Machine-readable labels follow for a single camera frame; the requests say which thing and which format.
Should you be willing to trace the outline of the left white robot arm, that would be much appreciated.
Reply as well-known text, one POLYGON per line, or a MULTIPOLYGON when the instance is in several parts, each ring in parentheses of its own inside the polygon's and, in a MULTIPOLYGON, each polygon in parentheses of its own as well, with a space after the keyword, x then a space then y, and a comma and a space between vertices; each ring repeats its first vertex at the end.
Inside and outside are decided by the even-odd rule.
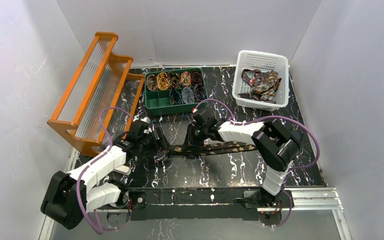
POLYGON ((66 229, 75 228, 83 219, 99 234, 105 230, 91 214, 112 205, 131 209, 134 198, 126 185, 117 180, 101 184, 109 173, 130 175, 126 165, 131 158, 156 155, 169 144, 160 127, 151 128, 146 118, 132 122, 130 129, 110 139, 103 152, 69 172, 58 171, 50 179, 40 211, 66 229))

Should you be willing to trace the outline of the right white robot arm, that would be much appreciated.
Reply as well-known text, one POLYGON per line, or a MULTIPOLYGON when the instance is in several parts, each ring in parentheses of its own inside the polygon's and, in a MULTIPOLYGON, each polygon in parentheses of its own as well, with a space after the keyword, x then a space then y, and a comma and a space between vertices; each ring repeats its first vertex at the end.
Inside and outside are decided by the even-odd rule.
POLYGON ((203 142, 210 139, 239 152, 256 150, 267 165, 260 188, 259 203, 272 206, 279 201, 282 186, 292 167, 293 159, 302 148, 303 134, 286 128, 274 115, 265 120, 237 122, 217 120, 207 109, 193 109, 194 122, 190 129, 193 140, 203 142))

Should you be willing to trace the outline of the white plastic basket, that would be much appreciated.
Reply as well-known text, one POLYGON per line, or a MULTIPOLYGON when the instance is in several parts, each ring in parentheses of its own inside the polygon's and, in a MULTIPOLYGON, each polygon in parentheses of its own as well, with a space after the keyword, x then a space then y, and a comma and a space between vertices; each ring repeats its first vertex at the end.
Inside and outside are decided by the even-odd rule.
POLYGON ((232 95, 238 106, 272 112, 288 105, 289 78, 289 63, 285 56, 260 51, 241 50, 238 53, 232 95), (242 71, 244 69, 259 69, 263 73, 274 70, 278 73, 282 81, 275 97, 276 103, 244 98, 244 96, 247 97, 252 90, 252 88, 242 80, 242 71))

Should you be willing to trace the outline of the dark floral tie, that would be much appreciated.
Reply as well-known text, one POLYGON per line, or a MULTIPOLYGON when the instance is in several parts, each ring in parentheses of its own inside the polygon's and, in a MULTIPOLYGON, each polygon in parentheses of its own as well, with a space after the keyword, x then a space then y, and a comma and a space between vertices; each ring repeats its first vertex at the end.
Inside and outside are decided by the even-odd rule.
POLYGON ((160 140, 149 144, 149 148, 154 151, 155 156, 183 156, 187 158, 249 152, 257 149, 255 145, 250 143, 238 141, 220 142, 209 139, 185 141, 183 144, 170 144, 167 141, 160 140))

